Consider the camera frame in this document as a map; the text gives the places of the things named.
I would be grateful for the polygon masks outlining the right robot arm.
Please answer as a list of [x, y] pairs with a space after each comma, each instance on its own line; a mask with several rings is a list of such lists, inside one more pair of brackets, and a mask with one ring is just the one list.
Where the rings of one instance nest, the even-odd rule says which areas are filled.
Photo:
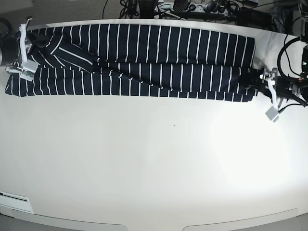
[[26, 19], [25, 24], [20, 24], [19, 31], [16, 31], [12, 24], [4, 19], [0, 19], [0, 65], [13, 66], [14, 62], [19, 62], [16, 69], [29, 67], [30, 61], [27, 58], [32, 43], [33, 34], [27, 31], [32, 20], [32, 16]]

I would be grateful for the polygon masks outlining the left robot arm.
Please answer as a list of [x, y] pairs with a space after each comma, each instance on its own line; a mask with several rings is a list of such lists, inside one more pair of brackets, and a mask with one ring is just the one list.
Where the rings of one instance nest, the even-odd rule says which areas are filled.
[[299, 0], [297, 5], [297, 18], [286, 26], [276, 66], [239, 77], [242, 87], [270, 98], [272, 109], [277, 113], [288, 106], [308, 105], [308, 2]]

